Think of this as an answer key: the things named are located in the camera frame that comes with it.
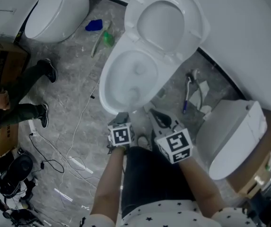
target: toilet bowl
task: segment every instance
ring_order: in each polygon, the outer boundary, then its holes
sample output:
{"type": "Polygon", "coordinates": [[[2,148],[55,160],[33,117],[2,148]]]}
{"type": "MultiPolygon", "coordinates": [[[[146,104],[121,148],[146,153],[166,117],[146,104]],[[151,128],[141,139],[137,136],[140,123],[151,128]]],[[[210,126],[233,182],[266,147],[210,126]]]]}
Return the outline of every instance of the toilet bowl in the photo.
{"type": "Polygon", "coordinates": [[[25,27],[26,37],[44,43],[67,39],[89,12],[89,0],[39,0],[25,27]]]}
{"type": "Polygon", "coordinates": [[[210,30],[197,0],[130,0],[124,23],[100,78],[100,101],[112,114],[148,103],[210,30]]]}

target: blue sponge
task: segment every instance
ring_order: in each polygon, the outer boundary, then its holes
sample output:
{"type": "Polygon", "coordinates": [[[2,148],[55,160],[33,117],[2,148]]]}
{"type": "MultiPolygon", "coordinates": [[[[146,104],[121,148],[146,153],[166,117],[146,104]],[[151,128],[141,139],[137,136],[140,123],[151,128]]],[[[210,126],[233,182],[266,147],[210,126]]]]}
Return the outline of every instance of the blue sponge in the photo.
{"type": "Polygon", "coordinates": [[[98,31],[103,28],[103,21],[101,19],[91,20],[89,24],[85,27],[87,31],[98,31]]]}

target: cardboard box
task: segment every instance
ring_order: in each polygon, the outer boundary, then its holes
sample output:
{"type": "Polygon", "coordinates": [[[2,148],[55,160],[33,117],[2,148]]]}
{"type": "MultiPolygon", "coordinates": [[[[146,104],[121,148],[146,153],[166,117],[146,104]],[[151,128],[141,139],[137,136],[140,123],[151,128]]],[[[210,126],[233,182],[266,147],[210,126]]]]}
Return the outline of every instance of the cardboard box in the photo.
{"type": "MultiPolygon", "coordinates": [[[[22,72],[28,53],[19,46],[0,41],[0,86],[14,81],[22,72]]],[[[0,157],[17,146],[18,124],[0,128],[0,157]]]]}
{"type": "Polygon", "coordinates": [[[271,178],[265,167],[271,152],[271,111],[263,110],[268,129],[256,148],[240,167],[227,177],[227,182],[240,195],[252,198],[271,178]]]}

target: toilet lid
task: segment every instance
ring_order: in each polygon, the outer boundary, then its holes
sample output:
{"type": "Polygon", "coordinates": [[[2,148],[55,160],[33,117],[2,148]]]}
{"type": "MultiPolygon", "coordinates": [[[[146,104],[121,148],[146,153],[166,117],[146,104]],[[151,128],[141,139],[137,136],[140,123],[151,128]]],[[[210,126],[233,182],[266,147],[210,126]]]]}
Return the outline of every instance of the toilet lid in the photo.
{"type": "Polygon", "coordinates": [[[176,63],[197,50],[207,23],[197,0],[131,0],[125,13],[125,29],[135,43],[176,63]]]}
{"type": "Polygon", "coordinates": [[[62,0],[39,0],[27,21],[25,35],[35,38],[44,31],[59,10],[61,2],[62,0]]]}

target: marble floor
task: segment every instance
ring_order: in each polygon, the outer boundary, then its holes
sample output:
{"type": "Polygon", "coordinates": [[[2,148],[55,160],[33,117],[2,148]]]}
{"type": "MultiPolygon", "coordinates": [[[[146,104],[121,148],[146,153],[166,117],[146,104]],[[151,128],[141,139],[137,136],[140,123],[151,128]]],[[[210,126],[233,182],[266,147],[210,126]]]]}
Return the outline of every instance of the marble floor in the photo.
{"type": "MultiPolygon", "coordinates": [[[[90,52],[98,33],[87,32],[84,28],[92,19],[111,20],[110,33],[115,36],[117,41],[124,32],[124,13],[125,7],[114,2],[90,0],[89,15],[77,31],[62,43],[42,44],[25,37],[21,39],[20,44],[32,54],[29,66],[35,65],[39,59],[50,58],[58,70],[59,78],[55,84],[51,84],[45,77],[41,78],[22,103],[28,101],[34,104],[48,103],[50,108],[48,128],[43,129],[39,120],[34,120],[35,127],[64,157],[72,145],[73,133],[81,112],[97,85],[103,66],[112,50],[101,43],[94,58],[91,58],[90,52]]],[[[165,97],[162,99],[156,97],[153,99],[153,103],[157,107],[175,113],[188,128],[194,142],[196,133],[203,123],[203,114],[197,111],[192,104],[189,104],[186,115],[183,115],[181,111],[185,92],[184,75],[190,69],[195,68],[200,70],[200,81],[207,80],[210,87],[204,102],[205,105],[214,107],[222,98],[238,98],[237,93],[224,77],[198,52],[183,63],[165,84],[165,97]]],[[[69,153],[69,157],[80,157],[85,163],[88,171],[79,171],[84,178],[99,178],[102,175],[109,158],[106,148],[107,124],[114,118],[101,106],[98,86],[93,95],[95,99],[90,100],[82,115],[75,133],[73,148],[69,153]]],[[[136,134],[149,135],[151,133],[149,120],[142,109],[131,114],[131,122],[136,134]]],[[[43,157],[32,146],[29,134],[28,122],[20,123],[19,146],[35,157],[34,170],[39,170],[43,157]]],[[[55,159],[65,165],[60,154],[42,137],[35,136],[32,137],[32,140],[47,159],[55,159]]],[[[196,150],[194,150],[194,156],[201,164],[196,150]]],[[[77,163],[72,162],[71,164],[74,164],[77,169],[82,169],[79,160],[77,163]]],[[[54,164],[54,167],[60,170],[58,165],[54,164]]],[[[78,226],[81,218],[90,213],[93,203],[92,196],[95,193],[92,185],[96,186],[98,179],[88,179],[91,185],[72,176],[68,171],[64,175],[58,173],[48,164],[45,164],[44,170],[35,173],[35,175],[39,180],[39,185],[33,190],[32,203],[36,209],[45,214],[41,214],[42,220],[46,220],[53,226],[62,226],[61,223],[64,223],[72,227],[78,226]],[[55,189],[60,189],[72,201],[64,197],[60,199],[60,195],[55,189]]],[[[238,197],[225,181],[218,181],[217,184],[228,203],[237,203],[238,197]]]]}

